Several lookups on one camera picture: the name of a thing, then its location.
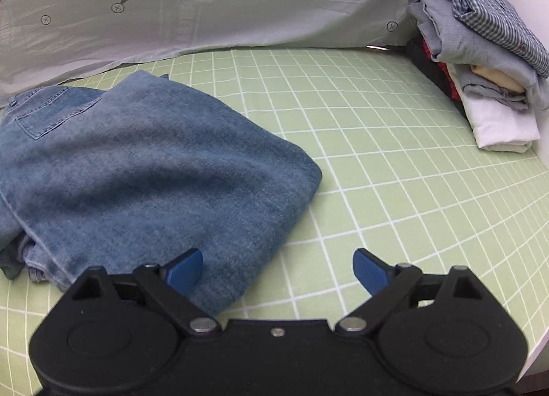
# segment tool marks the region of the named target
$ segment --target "screw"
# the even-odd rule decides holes
[[[218,327],[218,323],[209,317],[198,317],[191,320],[189,326],[194,332],[211,332]]]
[[[345,317],[339,322],[339,326],[347,332],[357,332],[362,331],[366,328],[366,320],[361,319],[360,317]]]
[[[282,337],[284,334],[286,334],[286,330],[284,328],[271,329],[271,336],[273,337]]]

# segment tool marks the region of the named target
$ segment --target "beige fabric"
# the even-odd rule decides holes
[[[481,77],[484,77],[487,80],[490,80],[490,82],[495,83],[501,88],[508,89],[509,91],[520,94],[524,93],[525,91],[524,87],[521,86],[516,80],[512,79],[499,69],[484,68],[478,65],[471,65],[471,71]]]

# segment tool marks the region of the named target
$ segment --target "grid pattern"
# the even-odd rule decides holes
[[[484,152],[442,93],[398,55],[226,50],[70,83],[107,89],[137,69],[218,97],[301,146],[324,178],[309,210],[245,296],[220,317],[328,318],[368,297],[351,269],[367,247],[427,273],[468,264],[523,328],[549,327],[549,172],[528,151]],[[60,294],[0,277],[0,396],[38,381],[28,339]]]

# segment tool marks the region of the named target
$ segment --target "white sheet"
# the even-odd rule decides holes
[[[448,63],[447,66],[479,148],[524,153],[532,141],[540,138],[532,107],[519,112],[496,99],[466,93],[456,78],[454,65]]]
[[[402,45],[415,33],[411,0],[0,1],[4,98],[200,49]]]

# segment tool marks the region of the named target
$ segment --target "red fabric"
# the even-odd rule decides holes
[[[425,42],[425,39],[423,39],[423,50],[425,51],[425,55],[431,59],[431,51],[429,51],[429,47],[427,46],[427,43]],[[452,77],[449,76],[448,73],[448,67],[445,63],[437,62],[440,66],[440,69],[443,70],[444,75],[446,76],[446,80],[448,80],[449,83],[449,89],[452,94],[452,100],[457,100],[461,102],[461,97],[459,96],[459,93],[457,92],[456,86],[454,85],[454,81],[452,80]]]

